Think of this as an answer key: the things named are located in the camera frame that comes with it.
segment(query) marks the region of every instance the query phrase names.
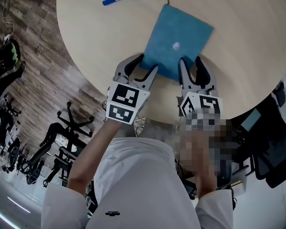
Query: wooden tabletop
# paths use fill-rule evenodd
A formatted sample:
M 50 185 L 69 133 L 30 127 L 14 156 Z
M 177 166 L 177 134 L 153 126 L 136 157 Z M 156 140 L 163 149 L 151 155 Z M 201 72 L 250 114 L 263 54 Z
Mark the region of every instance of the wooden tabletop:
M 81 72 L 103 94 L 118 63 L 144 52 L 167 0 L 57 0 L 63 41 Z M 202 51 L 217 78 L 225 118 L 236 117 L 269 95 L 286 70 L 285 0 L 170 0 L 214 27 Z M 146 73 L 140 68 L 133 76 Z M 140 116 L 177 123 L 178 82 L 158 75 Z

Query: blue towel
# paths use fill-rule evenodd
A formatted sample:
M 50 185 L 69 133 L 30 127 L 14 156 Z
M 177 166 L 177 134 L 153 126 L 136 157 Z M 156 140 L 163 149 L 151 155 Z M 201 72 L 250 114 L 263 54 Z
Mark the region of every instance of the blue towel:
M 180 58 L 183 57 L 191 67 L 212 31 L 213 27 L 192 15 L 164 5 L 145 49 L 141 67 L 149 70 L 158 64 L 159 74 L 179 81 Z

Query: floor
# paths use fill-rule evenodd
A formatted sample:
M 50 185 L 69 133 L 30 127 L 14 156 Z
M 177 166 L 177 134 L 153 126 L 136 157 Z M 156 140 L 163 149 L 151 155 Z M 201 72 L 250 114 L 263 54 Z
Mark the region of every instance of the floor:
M 4 0 L 0 0 L 0 47 L 12 26 L 2 20 Z M 72 102 L 78 121 L 95 117 L 91 129 L 104 120 L 105 97 L 86 80 L 72 61 L 62 41 L 56 0 L 10 0 L 6 21 L 15 24 L 13 39 L 20 45 L 21 60 L 27 64 L 22 78 L 7 89 L 15 99 L 14 107 L 22 111 L 20 138 L 35 153 L 57 112 Z

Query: logo on shirt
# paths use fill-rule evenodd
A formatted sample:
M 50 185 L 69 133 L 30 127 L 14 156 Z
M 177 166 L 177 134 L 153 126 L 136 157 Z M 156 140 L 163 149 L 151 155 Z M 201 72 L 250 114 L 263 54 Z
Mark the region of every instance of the logo on shirt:
M 108 211 L 107 213 L 105 213 L 106 216 L 119 216 L 120 213 L 119 211 Z

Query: blue pen cap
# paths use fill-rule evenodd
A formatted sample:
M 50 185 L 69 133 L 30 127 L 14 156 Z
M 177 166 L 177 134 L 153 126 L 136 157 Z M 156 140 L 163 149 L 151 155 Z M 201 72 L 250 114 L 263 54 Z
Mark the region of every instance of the blue pen cap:
M 106 6 L 106 5 L 109 5 L 113 2 L 115 2 L 115 0 L 105 0 L 105 1 L 103 1 L 103 5 Z

